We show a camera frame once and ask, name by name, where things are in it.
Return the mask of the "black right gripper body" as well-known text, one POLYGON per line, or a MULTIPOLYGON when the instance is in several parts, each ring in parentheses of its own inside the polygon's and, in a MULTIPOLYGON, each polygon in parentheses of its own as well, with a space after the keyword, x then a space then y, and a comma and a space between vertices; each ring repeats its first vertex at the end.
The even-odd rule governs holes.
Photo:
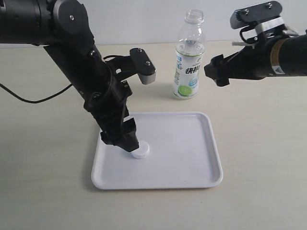
POLYGON ((288 41, 286 26, 277 26, 248 39, 242 50, 227 56, 223 61, 223 78, 261 80, 265 77, 286 76, 280 55, 288 41))

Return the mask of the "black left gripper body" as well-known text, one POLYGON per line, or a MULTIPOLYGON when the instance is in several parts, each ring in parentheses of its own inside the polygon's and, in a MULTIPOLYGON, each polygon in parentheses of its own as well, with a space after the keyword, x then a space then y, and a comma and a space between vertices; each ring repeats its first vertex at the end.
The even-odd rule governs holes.
POLYGON ((106 91, 92 93, 84 102, 84 108, 91 113, 103 132, 123 132, 124 118, 129 116, 127 98, 132 91, 127 81, 112 80, 106 91))

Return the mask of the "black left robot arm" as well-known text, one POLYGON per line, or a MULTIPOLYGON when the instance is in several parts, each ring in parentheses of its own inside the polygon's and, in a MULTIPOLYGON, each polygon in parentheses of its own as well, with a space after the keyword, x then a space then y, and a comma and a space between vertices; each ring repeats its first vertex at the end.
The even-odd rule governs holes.
POLYGON ((101 139, 131 152, 139 147, 136 124, 126 106, 132 94, 124 80, 145 75, 148 56, 140 48, 103 61, 94 44, 86 8, 76 0, 3 0, 3 44, 43 46, 84 99, 84 108, 101 128, 101 139))

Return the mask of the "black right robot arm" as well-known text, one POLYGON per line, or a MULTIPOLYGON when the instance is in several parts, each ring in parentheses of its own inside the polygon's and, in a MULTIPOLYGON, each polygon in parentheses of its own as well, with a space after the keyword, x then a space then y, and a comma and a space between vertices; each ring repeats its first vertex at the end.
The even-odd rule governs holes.
POLYGON ((204 66, 205 75, 219 87, 231 79, 258 81, 307 75, 307 36, 284 24, 233 45, 242 49, 227 57, 215 56, 204 66))

